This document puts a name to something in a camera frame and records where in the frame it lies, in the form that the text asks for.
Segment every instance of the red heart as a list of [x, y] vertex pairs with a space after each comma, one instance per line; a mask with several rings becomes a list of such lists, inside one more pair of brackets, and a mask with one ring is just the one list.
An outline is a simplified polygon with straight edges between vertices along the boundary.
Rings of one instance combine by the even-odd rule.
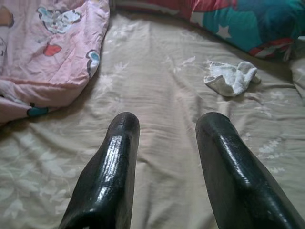
[[61, 47], [56, 44], [47, 44], [47, 47], [43, 50], [43, 54], [46, 56], [54, 56], [61, 51]]

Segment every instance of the white cloth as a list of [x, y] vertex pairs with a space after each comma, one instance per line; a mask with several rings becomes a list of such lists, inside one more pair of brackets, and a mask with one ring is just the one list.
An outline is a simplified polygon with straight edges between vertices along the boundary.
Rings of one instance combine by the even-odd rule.
[[211, 74], [204, 78], [204, 83], [223, 96], [234, 97], [243, 93], [251, 81], [261, 81], [256, 72], [257, 68], [250, 62], [240, 62], [237, 67], [210, 62]]

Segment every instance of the pink blanket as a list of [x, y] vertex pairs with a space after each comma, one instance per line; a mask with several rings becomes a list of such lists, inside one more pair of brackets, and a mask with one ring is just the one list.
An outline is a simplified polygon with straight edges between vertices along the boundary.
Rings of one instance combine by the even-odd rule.
[[0, 125], [68, 106], [100, 62], [108, 0], [0, 0]]

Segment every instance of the pillow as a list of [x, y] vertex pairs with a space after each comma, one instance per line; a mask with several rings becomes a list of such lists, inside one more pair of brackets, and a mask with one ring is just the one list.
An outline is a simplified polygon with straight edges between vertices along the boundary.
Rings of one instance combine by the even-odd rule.
[[304, 0], [116, 0], [118, 8], [177, 15], [260, 58], [287, 59], [305, 33]]

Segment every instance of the beige bed sheet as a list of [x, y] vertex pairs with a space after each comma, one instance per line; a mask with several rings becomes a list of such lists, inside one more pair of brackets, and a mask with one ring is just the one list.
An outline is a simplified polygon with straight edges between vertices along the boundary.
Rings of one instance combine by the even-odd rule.
[[[258, 67], [260, 85], [223, 98], [208, 61]], [[258, 60], [168, 17], [113, 15], [98, 73], [69, 107], [0, 130], [2, 229], [55, 229], [114, 116], [141, 123], [132, 229], [216, 228], [195, 138], [206, 112], [227, 115], [305, 217], [305, 110], [286, 64]]]

